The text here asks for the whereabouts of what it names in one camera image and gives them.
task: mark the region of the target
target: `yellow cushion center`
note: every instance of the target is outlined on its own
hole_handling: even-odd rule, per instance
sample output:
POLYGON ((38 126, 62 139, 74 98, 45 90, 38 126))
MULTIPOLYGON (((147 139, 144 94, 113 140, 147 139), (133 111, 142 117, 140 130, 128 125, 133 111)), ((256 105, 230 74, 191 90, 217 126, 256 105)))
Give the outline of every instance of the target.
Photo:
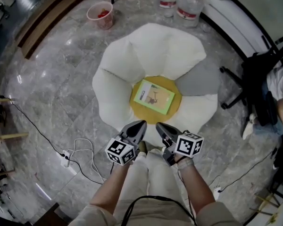
POLYGON ((168 110, 168 113, 166 115, 163 115, 134 101, 134 97, 142 82, 140 81, 134 85, 130 97, 130 106, 133 109, 134 115, 141 120, 145 120, 148 124, 156 124, 157 122, 164 122, 169 120, 178 110, 182 98, 182 95, 175 85, 175 82, 162 76, 146 77, 144 78, 144 80, 152 82, 174 92, 175 96, 168 110))

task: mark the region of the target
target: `white sneaker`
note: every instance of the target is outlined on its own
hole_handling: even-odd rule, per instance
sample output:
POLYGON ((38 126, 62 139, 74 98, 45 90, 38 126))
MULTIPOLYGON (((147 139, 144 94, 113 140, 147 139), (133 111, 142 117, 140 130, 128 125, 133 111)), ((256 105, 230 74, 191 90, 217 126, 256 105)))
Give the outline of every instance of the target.
POLYGON ((257 117, 256 117, 255 113, 250 114, 250 122, 251 122, 251 123, 254 123, 254 120, 255 120, 256 118, 257 118, 257 117))
POLYGON ((247 122, 246 127, 244 129, 244 132, 242 134, 242 139, 245 140, 249 135, 253 133, 253 126, 254 124, 252 122, 247 122))

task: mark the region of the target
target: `green book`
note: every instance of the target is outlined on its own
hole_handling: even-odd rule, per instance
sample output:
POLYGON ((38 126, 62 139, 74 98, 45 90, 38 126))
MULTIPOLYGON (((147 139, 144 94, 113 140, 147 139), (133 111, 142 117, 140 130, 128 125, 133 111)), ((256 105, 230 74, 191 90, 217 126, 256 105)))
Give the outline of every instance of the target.
POLYGON ((170 90, 167 90, 149 81, 142 80, 141 85, 135 95, 134 101, 166 115, 174 95, 174 92, 170 90))

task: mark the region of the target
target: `white shirt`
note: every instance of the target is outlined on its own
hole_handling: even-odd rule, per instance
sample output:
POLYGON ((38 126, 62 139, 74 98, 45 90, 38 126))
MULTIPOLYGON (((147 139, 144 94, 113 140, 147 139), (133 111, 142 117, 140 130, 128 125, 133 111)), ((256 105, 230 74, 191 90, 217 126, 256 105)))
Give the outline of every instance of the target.
POLYGON ((268 90, 278 101, 283 98, 283 67, 273 69, 266 77, 268 90))

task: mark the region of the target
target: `wooden plank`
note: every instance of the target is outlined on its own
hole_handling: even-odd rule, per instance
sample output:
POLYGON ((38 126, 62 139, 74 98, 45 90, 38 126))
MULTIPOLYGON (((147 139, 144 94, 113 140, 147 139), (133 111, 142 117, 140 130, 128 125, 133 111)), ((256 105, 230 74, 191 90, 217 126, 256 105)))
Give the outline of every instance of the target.
POLYGON ((0 135, 0 140, 10 139, 10 138, 15 138, 15 137, 26 137, 26 136, 28 136, 28 132, 0 135))
POLYGON ((0 172, 0 176, 3 176, 3 175, 6 175, 6 174, 9 174, 11 172, 15 172, 15 170, 10 170, 10 171, 4 171, 4 172, 0 172))
POLYGON ((15 37, 17 46, 22 47, 25 40, 33 32, 38 23, 62 0, 48 0, 44 2, 27 20, 15 37))
POLYGON ((15 101, 15 99, 8 99, 8 98, 0 98, 0 102, 10 102, 10 101, 15 101))
POLYGON ((47 16, 35 27, 34 31, 22 46, 22 53, 25 58, 29 59, 35 49, 38 47, 42 39, 70 9, 82 0, 62 0, 55 8, 53 8, 47 16))

